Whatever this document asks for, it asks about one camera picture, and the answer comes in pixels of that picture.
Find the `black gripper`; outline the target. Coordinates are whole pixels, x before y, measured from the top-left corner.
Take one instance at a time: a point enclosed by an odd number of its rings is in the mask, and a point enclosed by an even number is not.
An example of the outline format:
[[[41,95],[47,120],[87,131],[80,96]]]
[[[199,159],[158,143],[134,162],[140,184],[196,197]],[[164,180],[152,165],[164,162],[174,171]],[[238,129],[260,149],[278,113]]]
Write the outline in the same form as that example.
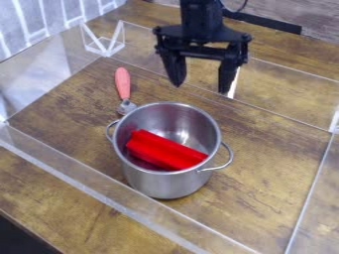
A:
[[[184,57],[220,60],[219,92],[227,94],[238,68],[248,62],[252,36],[224,25],[220,0],[180,0],[180,17],[180,25],[154,28],[155,49],[170,81],[176,87],[184,82]]]

